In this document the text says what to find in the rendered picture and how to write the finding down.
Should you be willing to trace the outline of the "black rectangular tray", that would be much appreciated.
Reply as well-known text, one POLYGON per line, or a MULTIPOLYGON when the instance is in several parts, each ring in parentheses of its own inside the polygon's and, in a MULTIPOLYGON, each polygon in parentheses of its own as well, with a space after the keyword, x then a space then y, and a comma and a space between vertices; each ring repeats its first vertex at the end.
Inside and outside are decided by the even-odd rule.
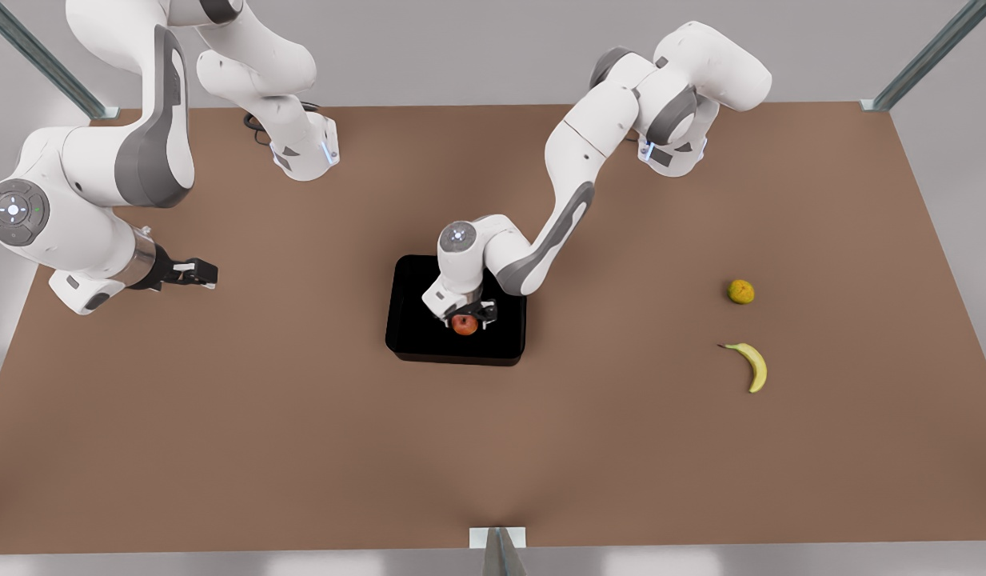
POLYGON ((507 295, 492 273, 483 272, 482 299, 497 305, 496 321, 459 335, 434 317, 422 295, 437 280, 437 256, 405 255, 395 263, 385 343, 405 361, 514 366, 525 350, 528 299, 507 295))

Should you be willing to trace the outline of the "silver frame post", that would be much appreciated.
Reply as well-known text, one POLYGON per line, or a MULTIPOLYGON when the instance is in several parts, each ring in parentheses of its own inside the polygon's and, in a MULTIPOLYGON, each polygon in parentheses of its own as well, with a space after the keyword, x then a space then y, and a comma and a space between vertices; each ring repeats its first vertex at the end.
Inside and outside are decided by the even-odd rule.
POLYGON ((108 120, 119 116, 119 108, 105 106, 95 98, 1 2, 0 35, 88 118, 108 120))
POLYGON ((528 576, 518 554, 528 547, 525 527, 471 527, 469 547, 483 550, 482 576, 528 576))
POLYGON ((984 18, 986 18, 986 0, 967 0, 960 11, 942 26, 942 29, 917 52, 916 56, 913 56, 912 61, 907 63, 875 98, 859 101, 860 108, 864 112, 892 110, 984 18))

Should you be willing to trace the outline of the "yellow banana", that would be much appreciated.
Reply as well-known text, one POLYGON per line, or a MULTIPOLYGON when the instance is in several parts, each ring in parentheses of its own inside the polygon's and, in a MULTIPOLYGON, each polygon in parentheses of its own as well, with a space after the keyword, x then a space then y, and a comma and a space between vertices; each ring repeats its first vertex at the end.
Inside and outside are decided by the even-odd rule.
POLYGON ((758 393, 758 391, 763 390, 764 384, 767 382, 768 378, 768 367, 766 361, 764 360, 763 354, 756 349, 755 346, 748 343, 737 343, 737 344, 718 344, 721 349, 735 350, 741 357, 744 357, 748 364, 752 368, 752 382, 749 384, 748 392, 750 394, 758 393))

